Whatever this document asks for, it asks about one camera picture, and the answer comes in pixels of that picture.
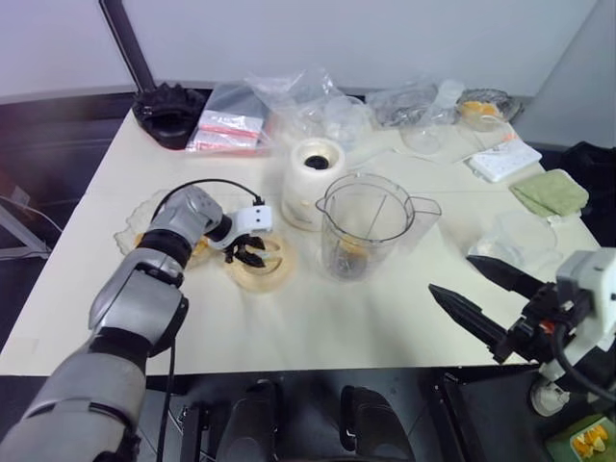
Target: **black clamp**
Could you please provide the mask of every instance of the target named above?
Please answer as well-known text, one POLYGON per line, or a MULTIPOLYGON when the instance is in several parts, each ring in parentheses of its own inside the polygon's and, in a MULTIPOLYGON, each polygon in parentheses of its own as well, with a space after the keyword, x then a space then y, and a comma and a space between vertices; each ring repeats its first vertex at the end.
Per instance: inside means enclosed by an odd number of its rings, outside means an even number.
POLYGON ((264 268, 266 263, 263 261, 263 258, 246 250, 247 245, 253 248, 259 248, 261 250, 266 249, 266 245, 260 237, 242 234, 224 249, 224 261, 226 263, 232 263, 233 257, 235 257, 250 267, 264 268))

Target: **plastic wrap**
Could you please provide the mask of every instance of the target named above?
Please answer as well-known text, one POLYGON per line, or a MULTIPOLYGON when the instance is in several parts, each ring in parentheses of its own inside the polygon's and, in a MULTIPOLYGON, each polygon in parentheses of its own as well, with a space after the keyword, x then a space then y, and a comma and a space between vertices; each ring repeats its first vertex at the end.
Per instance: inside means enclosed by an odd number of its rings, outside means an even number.
POLYGON ((247 77, 246 82, 263 103, 286 118, 307 137, 324 135, 325 105, 344 94, 325 69, 314 67, 278 77, 247 77))
POLYGON ((306 138, 328 138, 350 150, 372 130, 372 111, 336 88, 329 74, 312 67, 279 77, 250 76, 246 82, 284 121, 281 137, 293 146, 306 138))
POLYGON ((437 93, 438 87, 433 80, 418 77, 397 89, 368 93, 366 104, 383 127, 404 127, 422 119, 437 93))
POLYGON ((268 109, 244 84, 215 86, 188 143, 187 151, 213 155, 270 153, 264 133, 268 109))

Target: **black holder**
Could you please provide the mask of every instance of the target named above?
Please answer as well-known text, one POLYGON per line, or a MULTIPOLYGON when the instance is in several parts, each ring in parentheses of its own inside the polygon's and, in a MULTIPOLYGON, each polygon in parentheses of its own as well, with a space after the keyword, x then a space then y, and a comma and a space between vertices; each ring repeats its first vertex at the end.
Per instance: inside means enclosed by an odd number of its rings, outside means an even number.
POLYGON ((137 85, 133 114, 160 146, 184 149, 199 121, 205 96, 177 84, 156 86, 122 0, 99 0, 122 58, 137 85))

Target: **green towel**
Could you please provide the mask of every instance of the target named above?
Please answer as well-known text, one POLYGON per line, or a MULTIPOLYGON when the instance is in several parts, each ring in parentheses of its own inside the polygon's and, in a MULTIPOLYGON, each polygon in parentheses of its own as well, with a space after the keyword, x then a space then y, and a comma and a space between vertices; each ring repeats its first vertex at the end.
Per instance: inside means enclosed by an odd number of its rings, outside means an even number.
POLYGON ((527 209, 539 217, 567 217, 588 202, 588 191, 560 169, 532 176, 509 189, 527 209))

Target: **cable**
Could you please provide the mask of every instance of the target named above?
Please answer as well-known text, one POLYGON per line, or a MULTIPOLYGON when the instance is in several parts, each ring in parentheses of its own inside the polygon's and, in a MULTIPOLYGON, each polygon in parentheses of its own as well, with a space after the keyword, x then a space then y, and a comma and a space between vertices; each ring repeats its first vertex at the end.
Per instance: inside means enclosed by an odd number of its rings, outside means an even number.
POLYGON ((14 205, 16 207, 21 207, 22 209, 26 209, 26 210, 29 210, 30 212, 34 213, 34 214, 40 215, 41 217, 43 217, 47 221, 49 221, 54 226, 54 228, 56 228, 58 231, 60 231, 60 233, 62 233, 64 231, 60 226, 58 226, 58 224, 53 219, 48 217, 43 212, 41 212, 41 211, 39 211, 37 209, 33 209, 32 207, 29 207, 29 206, 27 206, 25 204, 21 204, 21 203, 17 202, 16 200, 12 200, 12 199, 4 196, 4 195, 0 195, 0 199, 6 200, 7 202, 11 203, 12 205, 14 205))
POLYGON ((137 431, 138 436, 142 436, 143 440, 145 440, 145 442, 147 443, 148 446, 150 446, 150 449, 152 449, 152 452, 154 452, 156 454, 156 448, 154 448, 154 445, 152 444, 152 442, 150 441, 150 439, 147 437, 147 435, 145 434, 145 432, 143 431, 143 429, 137 425, 137 431))
POLYGON ((180 185, 177 188, 173 188, 171 191, 169 191, 167 195, 163 197, 161 202, 156 206, 156 210, 152 214, 152 220, 159 214, 159 212, 161 211, 161 208, 167 203, 167 201, 169 200, 172 194, 177 193, 182 188, 186 188, 187 186, 192 186, 192 185, 196 185, 199 183, 225 183, 227 185, 232 185, 232 186, 240 188, 241 190, 244 190, 247 193, 251 194, 254 197, 253 205, 264 205, 265 204, 264 200, 261 198, 259 194, 250 190, 246 186, 241 185, 240 183, 236 183, 235 181, 231 181, 231 180, 225 180, 222 178, 203 178, 200 180, 189 181, 188 183, 184 183, 183 185, 180 185))
POLYGON ((0 258, 0 262, 12 262, 15 260, 25 260, 26 258, 30 258, 32 255, 35 255, 35 254, 40 254, 40 255, 44 255, 48 257, 49 255, 51 255, 51 252, 39 252, 38 250, 33 250, 32 252, 28 252, 24 255, 0 258))
POLYGON ((167 389, 165 390, 165 402, 163 403, 163 415, 161 416, 161 427, 158 432, 158 447, 156 449, 156 462, 163 462, 165 452, 165 435, 167 433, 167 415, 169 402, 171 401, 171 391, 173 390, 173 372, 175 370, 175 339, 171 342, 171 352, 169 358, 169 374, 167 376, 167 389))
POLYGON ((569 359, 565 356, 565 335, 567 335, 567 326, 562 323, 557 324, 552 334, 552 353, 556 361, 558 361, 560 367, 565 371, 565 373, 570 375, 579 385, 587 389, 590 393, 607 401, 616 402, 616 395, 612 395, 606 389, 590 381, 588 377, 579 372, 569 362, 569 359))
POLYGON ((422 410, 420 411, 420 413, 417 415, 417 417, 415 418, 415 421, 413 422, 413 424, 411 425, 411 429, 408 430, 408 433, 406 433, 406 438, 410 439, 411 435, 413 434, 413 430, 415 430, 415 427, 417 426, 417 424, 419 423, 419 421, 422 419, 422 417, 424 416, 424 412, 427 409, 427 403, 423 405, 422 410))
MULTIPOLYGON (((180 423, 177 422, 177 419, 175 418, 175 416, 173 415, 173 413, 171 412, 171 409, 168 409, 168 414, 169 414, 169 418, 171 419, 171 423, 173 424, 173 426, 175 426, 175 429, 178 431, 178 433, 180 435, 184 435, 184 430, 182 429, 182 427, 180 426, 180 423)), ((208 459, 211 462, 216 462, 216 458, 210 454, 208 454, 205 450, 200 449, 199 453, 201 454, 201 459, 208 459)))

